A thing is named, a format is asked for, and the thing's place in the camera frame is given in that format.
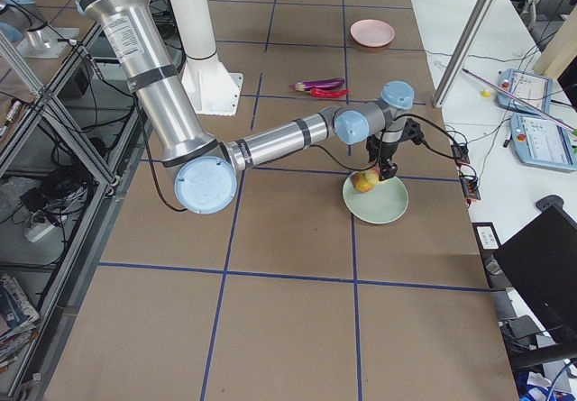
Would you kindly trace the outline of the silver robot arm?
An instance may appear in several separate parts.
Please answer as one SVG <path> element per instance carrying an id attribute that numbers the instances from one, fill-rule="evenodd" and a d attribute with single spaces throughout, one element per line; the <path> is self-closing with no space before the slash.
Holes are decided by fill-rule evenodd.
<path id="1" fill-rule="evenodd" d="M 153 21 L 151 0 L 76 0 L 78 10 L 98 22 L 124 70 L 128 89 L 163 149 L 183 210 L 212 214 L 227 207 L 237 175 L 337 137 L 364 142 L 380 179 L 397 173 L 393 156 L 420 129 L 410 114 L 415 92 L 402 81 L 386 84 L 380 97 L 358 107 L 328 106 L 265 132 L 232 142 L 206 132 L 201 114 L 234 114 L 241 84 L 218 58 L 207 0 L 170 0 L 185 55 L 178 68 Z"/>

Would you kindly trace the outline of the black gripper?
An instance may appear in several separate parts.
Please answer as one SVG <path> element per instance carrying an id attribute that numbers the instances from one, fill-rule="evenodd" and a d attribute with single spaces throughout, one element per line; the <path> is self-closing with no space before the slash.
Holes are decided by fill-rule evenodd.
<path id="1" fill-rule="evenodd" d="M 398 165 L 393 157 L 401 142 L 412 141 L 420 144 L 424 137 L 420 125 L 414 120 L 406 120 L 402 130 L 382 132 L 381 136 L 373 134 L 366 140 L 366 150 L 369 155 L 369 167 L 379 173 L 380 181 L 394 178 Z"/>

